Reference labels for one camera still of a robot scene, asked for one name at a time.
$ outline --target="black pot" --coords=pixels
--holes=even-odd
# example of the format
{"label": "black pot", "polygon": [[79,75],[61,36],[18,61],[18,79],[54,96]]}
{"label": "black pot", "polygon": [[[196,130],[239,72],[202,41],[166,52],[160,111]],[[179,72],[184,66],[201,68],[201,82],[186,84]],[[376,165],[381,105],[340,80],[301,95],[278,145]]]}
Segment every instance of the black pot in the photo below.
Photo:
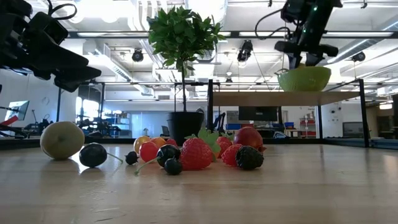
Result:
{"label": "black pot", "polygon": [[197,112],[172,112],[169,113],[167,123],[169,124],[170,137],[182,146],[185,137],[199,133],[201,124],[205,119],[203,113]]}

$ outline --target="orange fruit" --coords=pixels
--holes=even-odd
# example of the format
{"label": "orange fruit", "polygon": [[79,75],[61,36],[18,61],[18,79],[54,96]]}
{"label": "orange fruit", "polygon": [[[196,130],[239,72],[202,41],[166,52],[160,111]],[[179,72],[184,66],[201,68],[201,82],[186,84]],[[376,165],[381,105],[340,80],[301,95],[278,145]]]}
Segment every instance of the orange fruit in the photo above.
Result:
{"label": "orange fruit", "polygon": [[166,144],[166,140],[162,137],[156,137],[156,138],[152,138],[150,140],[151,142],[155,143],[155,145],[160,148],[162,146],[164,146]]}
{"label": "orange fruit", "polygon": [[141,147],[142,143],[149,142],[149,141],[150,141],[150,137],[148,137],[148,136],[141,136],[141,137],[137,138],[134,141],[134,150],[135,150],[135,152],[138,154],[139,153],[139,148]]}

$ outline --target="window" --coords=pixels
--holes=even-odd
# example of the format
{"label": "window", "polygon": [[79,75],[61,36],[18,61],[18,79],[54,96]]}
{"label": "window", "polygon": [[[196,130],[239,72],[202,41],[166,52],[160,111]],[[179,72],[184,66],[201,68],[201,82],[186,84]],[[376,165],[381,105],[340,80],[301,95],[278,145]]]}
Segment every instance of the window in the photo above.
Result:
{"label": "window", "polygon": [[80,97],[76,98],[76,122],[80,121],[80,110],[83,107],[83,119],[93,121],[98,117],[98,108],[100,104],[93,100],[82,100]]}

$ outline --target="blueberry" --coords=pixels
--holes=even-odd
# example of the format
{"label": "blueberry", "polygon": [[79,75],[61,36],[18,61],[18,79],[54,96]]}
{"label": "blueberry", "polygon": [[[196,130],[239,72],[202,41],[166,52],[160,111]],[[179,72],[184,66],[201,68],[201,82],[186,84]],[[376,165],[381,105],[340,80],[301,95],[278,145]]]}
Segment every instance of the blueberry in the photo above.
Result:
{"label": "blueberry", "polygon": [[136,162],[138,162],[138,155],[137,155],[137,153],[134,152],[134,151],[129,152],[129,154],[126,155],[126,162],[127,162],[127,164],[129,164],[129,165],[133,165],[133,164],[135,164]]}
{"label": "blueberry", "polygon": [[164,164],[164,169],[170,175],[179,175],[182,171],[182,164],[175,158],[167,159]]}

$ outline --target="potted plant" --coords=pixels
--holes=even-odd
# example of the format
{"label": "potted plant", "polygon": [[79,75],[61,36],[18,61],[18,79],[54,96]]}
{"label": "potted plant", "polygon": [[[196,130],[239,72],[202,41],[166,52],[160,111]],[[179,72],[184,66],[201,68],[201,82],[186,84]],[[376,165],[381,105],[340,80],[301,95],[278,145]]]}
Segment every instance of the potted plant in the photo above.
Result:
{"label": "potted plant", "polygon": [[209,17],[202,20],[199,14],[183,7],[173,7],[168,13],[162,9],[158,17],[149,19],[149,24],[149,43],[155,49],[153,54],[161,54],[165,66],[175,64],[182,75],[183,112],[170,113],[167,120],[171,137],[181,146],[184,137],[198,134],[204,119],[203,113],[187,111],[184,78],[188,70],[194,70],[188,62],[203,57],[207,50],[214,50],[218,40],[225,37],[218,34],[220,23],[215,24]]}

